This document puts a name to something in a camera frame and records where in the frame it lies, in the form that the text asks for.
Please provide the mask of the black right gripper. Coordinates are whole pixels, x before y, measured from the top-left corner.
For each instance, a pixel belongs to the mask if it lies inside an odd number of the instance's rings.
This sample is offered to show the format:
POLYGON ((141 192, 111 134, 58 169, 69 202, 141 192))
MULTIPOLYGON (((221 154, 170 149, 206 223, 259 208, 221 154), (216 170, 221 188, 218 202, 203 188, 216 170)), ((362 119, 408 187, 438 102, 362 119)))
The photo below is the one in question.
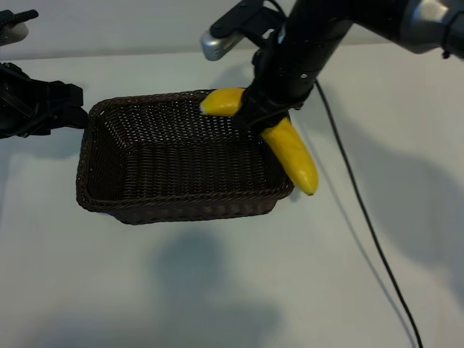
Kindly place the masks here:
POLYGON ((233 116, 238 129, 261 133, 266 120, 302 104, 343 38, 343 25, 282 25, 253 57, 254 80, 233 116))

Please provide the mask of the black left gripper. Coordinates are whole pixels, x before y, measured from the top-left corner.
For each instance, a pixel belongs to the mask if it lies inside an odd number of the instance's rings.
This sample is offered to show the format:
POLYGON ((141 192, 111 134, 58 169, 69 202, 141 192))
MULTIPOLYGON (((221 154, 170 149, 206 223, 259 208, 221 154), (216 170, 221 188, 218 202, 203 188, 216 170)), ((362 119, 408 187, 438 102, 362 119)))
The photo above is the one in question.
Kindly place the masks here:
POLYGON ((1 137, 47 136, 43 113, 47 99, 53 103, 71 105, 53 111, 49 129, 85 129, 88 113, 83 106, 83 89, 62 81, 34 80, 17 65, 1 64, 1 137))

